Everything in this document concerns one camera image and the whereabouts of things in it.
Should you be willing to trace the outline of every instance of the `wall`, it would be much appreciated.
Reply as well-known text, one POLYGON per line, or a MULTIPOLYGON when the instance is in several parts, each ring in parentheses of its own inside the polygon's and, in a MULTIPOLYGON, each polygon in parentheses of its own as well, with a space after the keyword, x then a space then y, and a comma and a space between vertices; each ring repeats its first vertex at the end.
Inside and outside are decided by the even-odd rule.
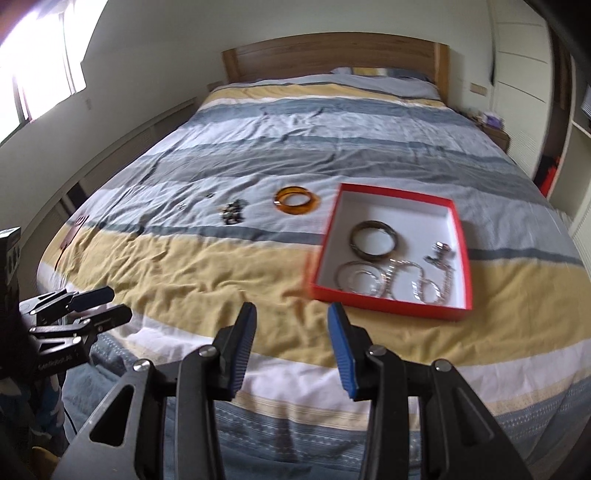
POLYGON ((448 44, 450 104, 488 108, 489 98, 469 92, 470 82, 490 91, 486 0, 111 0, 82 64, 87 88, 0 148, 0 228, 26 228, 104 148, 158 113, 203 97, 208 83, 225 78, 222 50, 347 30, 448 44))
POLYGON ((486 0, 218 0, 200 8, 207 19, 189 39, 203 83, 225 77, 219 53, 269 38, 322 31, 370 31, 438 41, 451 47, 450 104, 489 108, 491 21, 486 0))

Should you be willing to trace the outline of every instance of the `blue gripper pad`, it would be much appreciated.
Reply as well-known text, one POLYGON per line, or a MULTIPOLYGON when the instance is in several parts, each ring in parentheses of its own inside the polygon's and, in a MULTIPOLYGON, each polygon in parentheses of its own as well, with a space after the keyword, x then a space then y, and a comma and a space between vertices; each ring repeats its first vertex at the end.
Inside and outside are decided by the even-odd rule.
POLYGON ((256 332, 256 307, 250 302, 244 302, 233 329, 238 328, 240 338, 230 366, 229 389, 232 398, 242 387, 242 380, 246 373, 248 358, 251 355, 252 342, 256 332))
POLYGON ((341 304, 333 303, 329 307, 328 324, 330 341, 333 345, 340 382, 349 398, 357 395, 357 379, 355 378, 355 359, 345 333, 346 326, 350 327, 349 319, 341 304))
POLYGON ((96 290, 79 293, 72 297, 70 302, 70 309, 75 312, 83 312, 85 310, 98 307, 105 303, 113 301, 115 292, 111 287, 97 288, 96 290))

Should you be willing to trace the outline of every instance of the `dark metal bangle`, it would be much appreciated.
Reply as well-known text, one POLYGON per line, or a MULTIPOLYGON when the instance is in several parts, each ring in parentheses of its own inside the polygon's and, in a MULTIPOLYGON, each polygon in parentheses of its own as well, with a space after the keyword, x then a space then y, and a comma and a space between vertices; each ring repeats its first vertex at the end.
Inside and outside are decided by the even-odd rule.
POLYGON ((397 237, 394 229, 391 226, 386 225, 385 223, 379 222, 377 220, 367 220, 365 222, 358 223, 357 225, 355 225, 353 227, 353 229, 351 230, 351 233, 349 235, 349 246, 351 247, 351 250, 353 251, 353 253, 355 255, 357 255, 359 258, 361 258, 362 260, 366 260, 368 262, 376 262, 379 260, 389 259, 390 256, 392 255, 392 252, 394 252, 394 250, 396 250, 397 245, 398 245, 398 237, 397 237), (357 233, 359 233, 361 230, 367 230, 367 229, 381 230, 382 232, 387 234, 392 239, 392 243, 393 243, 392 250, 390 250, 384 254, 379 254, 379 255, 370 254, 370 253, 367 253, 366 251, 362 250, 355 243, 355 235, 357 235, 357 233))

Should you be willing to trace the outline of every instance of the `bedsheet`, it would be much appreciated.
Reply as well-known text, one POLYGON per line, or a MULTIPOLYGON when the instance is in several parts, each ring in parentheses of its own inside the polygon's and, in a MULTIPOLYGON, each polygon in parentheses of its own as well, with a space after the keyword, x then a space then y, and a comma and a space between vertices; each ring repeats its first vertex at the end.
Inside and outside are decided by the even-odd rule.
POLYGON ((83 421, 129 358, 178 360, 251 301, 259 326, 243 388, 217 406, 223 447, 272 462, 267 478, 282 462, 357 471, 369 405, 343 391, 327 305, 305 278, 339 183, 373 184, 454 200, 474 308, 457 323, 346 308, 351 322, 404 359, 451 360, 536 478, 552 473, 591 414, 591 283, 559 216, 485 134, 425 86, 416 98, 391 85, 316 75, 222 87, 76 212, 43 256, 40 289, 108 284, 134 316, 99 341, 95 367, 70 375, 69 411, 83 421), (320 206, 276 210, 287 185, 320 206), (238 198, 244 222, 223 225, 219 208, 238 198))

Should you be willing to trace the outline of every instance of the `window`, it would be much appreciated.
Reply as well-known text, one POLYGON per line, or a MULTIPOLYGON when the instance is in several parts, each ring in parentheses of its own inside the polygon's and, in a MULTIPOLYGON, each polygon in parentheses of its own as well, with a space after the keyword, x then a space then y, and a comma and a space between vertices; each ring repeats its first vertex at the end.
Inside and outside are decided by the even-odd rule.
POLYGON ((43 2, 0 46, 0 145, 86 87, 80 63, 106 2, 43 2))

